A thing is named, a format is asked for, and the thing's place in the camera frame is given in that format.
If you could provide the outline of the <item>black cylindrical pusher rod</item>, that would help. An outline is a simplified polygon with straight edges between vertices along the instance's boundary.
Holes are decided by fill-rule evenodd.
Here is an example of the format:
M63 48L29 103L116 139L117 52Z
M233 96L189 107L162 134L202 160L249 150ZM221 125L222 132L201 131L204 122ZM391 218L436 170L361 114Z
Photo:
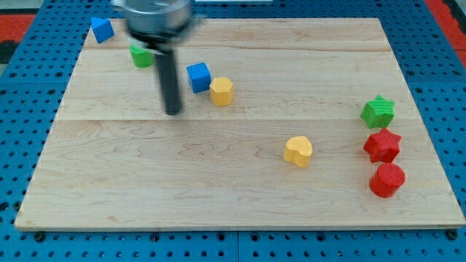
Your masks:
M165 113L169 116L179 114L182 110L181 93L173 49L161 50L155 55L157 73L161 87Z

